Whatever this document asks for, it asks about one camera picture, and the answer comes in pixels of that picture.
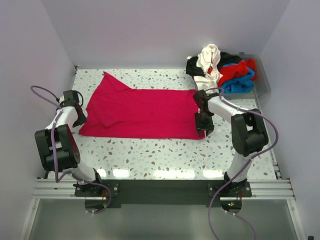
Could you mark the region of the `magenta t shirt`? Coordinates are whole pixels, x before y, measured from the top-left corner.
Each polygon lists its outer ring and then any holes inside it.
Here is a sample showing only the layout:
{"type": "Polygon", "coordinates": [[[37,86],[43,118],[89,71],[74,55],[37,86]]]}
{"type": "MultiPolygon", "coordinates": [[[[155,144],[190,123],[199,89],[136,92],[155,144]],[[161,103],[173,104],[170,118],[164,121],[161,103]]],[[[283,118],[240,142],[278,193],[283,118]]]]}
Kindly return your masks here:
{"type": "Polygon", "coordinates": [[[195,90],[132,89],[109,73],[86,107],[85,137],[201,140],[195,90]]]}

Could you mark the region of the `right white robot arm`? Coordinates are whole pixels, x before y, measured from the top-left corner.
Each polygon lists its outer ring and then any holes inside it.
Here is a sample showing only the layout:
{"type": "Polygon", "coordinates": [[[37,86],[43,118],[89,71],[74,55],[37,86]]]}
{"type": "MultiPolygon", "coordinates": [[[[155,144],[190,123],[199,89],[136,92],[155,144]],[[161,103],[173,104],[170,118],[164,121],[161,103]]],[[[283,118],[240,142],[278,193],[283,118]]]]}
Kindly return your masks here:
{"type": "Polygon", "coordinates": [[[237,196],[246,188],[253,156],[262,152],[269,143],[262,114],[256,108],[241,108],[216,92],[208,94],[205,90],[198,90],[193,99],[198,107],[194,115],[198,135],[207,137],[214,131],[214,115],[231,126],[231,143],[235,153],[229,169],[224,173],[222,186],[212,190],[216,195],[237,196]]]}

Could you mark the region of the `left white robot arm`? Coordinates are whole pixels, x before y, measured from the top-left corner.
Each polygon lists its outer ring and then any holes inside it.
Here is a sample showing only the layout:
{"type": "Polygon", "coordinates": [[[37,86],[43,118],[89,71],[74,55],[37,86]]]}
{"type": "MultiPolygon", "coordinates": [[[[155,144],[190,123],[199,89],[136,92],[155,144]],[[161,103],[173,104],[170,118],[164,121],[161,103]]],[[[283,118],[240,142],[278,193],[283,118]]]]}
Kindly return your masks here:
{"type": "Polygon", "coordinates": [[[81,154],[72,134],[72,128],[83,125],[87,118],[83,113],[84,98],[77,90],[67,90],[63,96],[51,101],[40,95],[35,89],[48,93],[51,91],[40,86],[32,86],[31,91],[56,107],[52,122],[34,134],[38,154],[43,169],[54,172],[54,179],[59,183],[64,176],[74,178],[74,187],[85,196],[99,197],[104,192],[104,184],[97,170],[81,161],[81,154]]]}

